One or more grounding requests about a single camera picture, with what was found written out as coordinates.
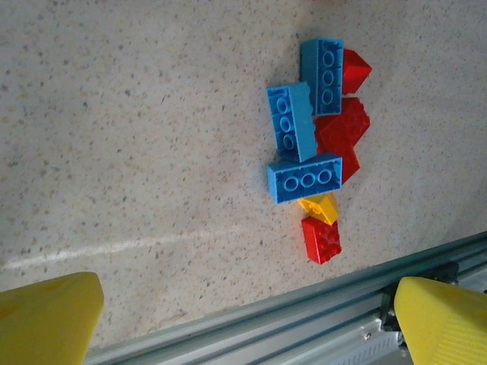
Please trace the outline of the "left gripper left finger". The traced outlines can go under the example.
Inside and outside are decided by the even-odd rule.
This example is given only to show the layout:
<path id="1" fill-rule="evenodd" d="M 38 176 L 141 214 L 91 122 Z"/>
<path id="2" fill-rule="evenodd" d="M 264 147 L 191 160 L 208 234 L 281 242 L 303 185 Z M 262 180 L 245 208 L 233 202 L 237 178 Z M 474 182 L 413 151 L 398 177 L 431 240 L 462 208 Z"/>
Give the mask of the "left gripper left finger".
<path id="1" fill-rule="evenodd" d="M 2 364 L 82 364 L 103 309 L 96 273 L 1 292 Z"/>

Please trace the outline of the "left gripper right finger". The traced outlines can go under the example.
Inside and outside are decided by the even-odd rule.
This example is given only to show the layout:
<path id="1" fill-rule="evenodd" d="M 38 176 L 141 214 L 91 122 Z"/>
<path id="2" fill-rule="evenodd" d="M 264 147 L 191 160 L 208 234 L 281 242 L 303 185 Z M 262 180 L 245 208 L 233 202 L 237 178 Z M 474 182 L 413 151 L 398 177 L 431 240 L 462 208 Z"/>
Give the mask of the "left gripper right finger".
<path id="1" fill-rule="evenodd" d="M 486 363 L 485 293 L 405 277 L 394 310 L 414 364 Z"/>

